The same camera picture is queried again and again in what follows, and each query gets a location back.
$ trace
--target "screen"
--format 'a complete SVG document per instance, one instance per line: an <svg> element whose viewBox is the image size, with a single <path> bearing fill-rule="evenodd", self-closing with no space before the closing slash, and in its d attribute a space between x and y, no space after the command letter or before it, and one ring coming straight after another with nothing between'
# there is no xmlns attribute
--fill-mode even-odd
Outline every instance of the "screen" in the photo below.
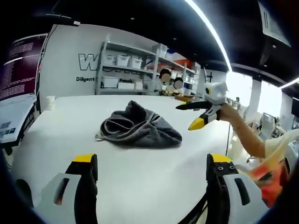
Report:
<svg viewBox="0 0 299 224"><path fill-rule="evenodd" d="M13 42L2 69L0 100L35 93L36 72L46 36L35 35Z"/></svg>

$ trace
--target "table surface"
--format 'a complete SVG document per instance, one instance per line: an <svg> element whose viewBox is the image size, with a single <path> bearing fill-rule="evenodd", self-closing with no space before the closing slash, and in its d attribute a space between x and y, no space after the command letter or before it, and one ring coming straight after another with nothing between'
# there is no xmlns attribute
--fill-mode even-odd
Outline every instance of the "table surface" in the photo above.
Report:
<svg viewBox="0 0 299 224"><path fill-rule="evenodd" d="M101 123L130 100L165 118L183 137L171 149L124 149L95 141ZM170 97L81 96L55 101L28 130L12 165L12 176L28 182L34 204L43 187L64 173L74 157L98 155L97 219L101 224L177 224L206 190L206 155L225 154L227 122L189 131L204 110L180 111Z"/></svg>

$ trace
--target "human arm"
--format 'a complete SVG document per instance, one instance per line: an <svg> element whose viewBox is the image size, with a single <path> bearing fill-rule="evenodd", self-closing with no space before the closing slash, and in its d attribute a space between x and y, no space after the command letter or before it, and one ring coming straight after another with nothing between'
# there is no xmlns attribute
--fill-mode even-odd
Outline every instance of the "human arm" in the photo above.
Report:
<svg viewBox="0 0 299 224"><path fill-rule="evenodd" d="M228 121L238 135L244 149L254 157L265 158L265 143L252 133L243 121L238 111L228 104L223 104L220 110L220 119Z"/></svg>

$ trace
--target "led light strip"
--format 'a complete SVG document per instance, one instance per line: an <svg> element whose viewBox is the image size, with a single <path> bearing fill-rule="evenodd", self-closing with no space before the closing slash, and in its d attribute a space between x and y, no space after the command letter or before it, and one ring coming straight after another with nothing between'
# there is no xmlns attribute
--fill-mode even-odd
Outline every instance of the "led light strip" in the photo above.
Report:
<svg viewBox="0 0 299 224"><path fill-rule="evenodd" d="M293 80L293 81L291 81L291 82L289 82L289 83L287 83L287 84L281 86L280 89L283 89L283 88L286 88L286 87L288 87L288 86L290 86L290 85L293 85L293 84L295 84L295 83L298 82L298 81L299 81L299 78L296 78L295 80Z"/></svg>
<svg viewBox="0 0 299 224"><path fill-rule="evenodd" d="M228 55L224 49L224 46L216 32L216 30L214 29L214 27L212 26L212 24L210 23L210 21L208 20L208 18L206 17L206 15L201 11L201 9L192 1L192 0L185 0L186 3L188 3L188 5L200 16L200 18L203 20L203 22L206 24L206 26L208 27L208 29L210 30L210 32L212 33L213 37L215 38L222 54L223 57L225 59L225 62L227 64L228 70L232 71L232 66L230 65L229 59L228 59Z"/></svg>

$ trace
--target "wall lettering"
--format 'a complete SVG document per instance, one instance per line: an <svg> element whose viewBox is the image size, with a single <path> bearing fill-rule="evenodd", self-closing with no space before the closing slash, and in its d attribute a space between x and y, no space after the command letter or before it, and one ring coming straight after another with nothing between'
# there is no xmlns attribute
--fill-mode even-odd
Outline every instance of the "wall lettering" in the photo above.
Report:
<svg viewBox="0 0 299 224"><path fill-rule="evenodd" d="M77 82L90 82L90 81L95 81L95 78L84 78L84 77L77 77L76 78Z"/></svg>
<svg viewBox="0 0 299 224"><path fill-rule="evenodd" d="M94 54L78 54L79 58L79 65L81 71L96 71L98 67L100 55L94 55Z"/></svg>

